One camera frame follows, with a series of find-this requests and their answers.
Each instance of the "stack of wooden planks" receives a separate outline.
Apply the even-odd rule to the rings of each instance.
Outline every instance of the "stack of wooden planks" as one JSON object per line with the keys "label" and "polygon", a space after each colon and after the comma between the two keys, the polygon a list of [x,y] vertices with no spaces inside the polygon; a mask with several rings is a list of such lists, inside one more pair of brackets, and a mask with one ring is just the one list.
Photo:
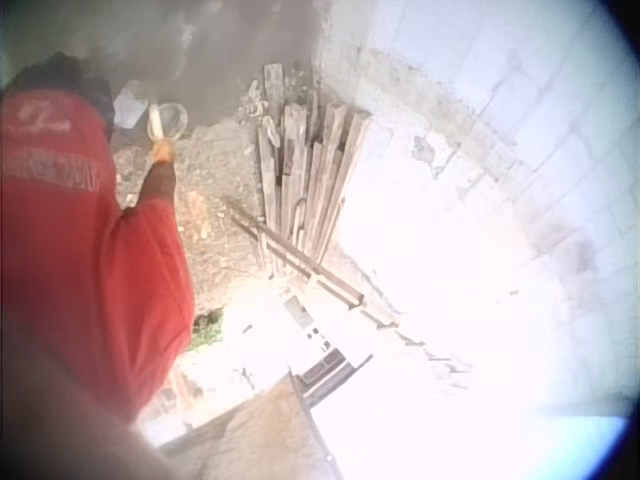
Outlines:
{"label": "stack of wooden planks", "polygon": [[264,79],[269,108],[258,126],[258,149],[266,224],[321,263],[369,114],[330,103],[321,125],[316,91],[310,92],[305,105],[286,103],[282,65],[266,65]]}

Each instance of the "green plant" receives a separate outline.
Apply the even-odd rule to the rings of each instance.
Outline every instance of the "green plant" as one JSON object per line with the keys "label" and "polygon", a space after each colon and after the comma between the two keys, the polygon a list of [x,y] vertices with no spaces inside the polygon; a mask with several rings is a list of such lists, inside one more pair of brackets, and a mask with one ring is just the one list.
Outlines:
{"label": "green plant", "polygon": [[198,315],[193,322],[191,344],[187,350],[194,350],[202,345],[211,345],[222,340],[222,319],[224,310],[216,308],[206,315]]}

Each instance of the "bowl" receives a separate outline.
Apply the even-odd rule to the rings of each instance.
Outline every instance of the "bowl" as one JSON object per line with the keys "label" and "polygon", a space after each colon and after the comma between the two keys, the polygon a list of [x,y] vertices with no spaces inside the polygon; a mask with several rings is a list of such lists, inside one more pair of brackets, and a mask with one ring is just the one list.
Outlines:
{"label": "bowl", "polygon": [[[160,113],[160,121],[164,130],[165,138],[169,140],[178,140],[187,129],[189,123],[189,115],[187,110],[179,103],[169,102],[158,106]],[[158,141],[159,138],[151,132],[151,122],[147,120],[147,135],[152,141]]]}

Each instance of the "red t-shirt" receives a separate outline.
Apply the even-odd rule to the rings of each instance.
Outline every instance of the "red t-shirt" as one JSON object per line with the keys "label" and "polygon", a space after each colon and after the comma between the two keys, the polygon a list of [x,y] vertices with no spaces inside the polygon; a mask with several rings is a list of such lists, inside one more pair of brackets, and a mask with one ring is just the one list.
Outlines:
{"label": "red t-shirt", "polygon": [[190,341],[173,205],[151,197],[121,211],[104,120],[78,96],[5,98],[1,129],[3,309],[131,422]]}

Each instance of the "concrete wall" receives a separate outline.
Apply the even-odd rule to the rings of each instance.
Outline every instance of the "concrete wall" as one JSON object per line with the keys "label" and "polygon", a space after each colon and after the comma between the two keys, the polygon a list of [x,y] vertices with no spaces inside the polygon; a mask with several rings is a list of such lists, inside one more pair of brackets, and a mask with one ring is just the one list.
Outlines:
{"label": "concrete wall", "polygon": [[633,398],[638,63],[606,11],[335,0],[317,62],[374,116],[339,242],[403,328],[487,395]]}

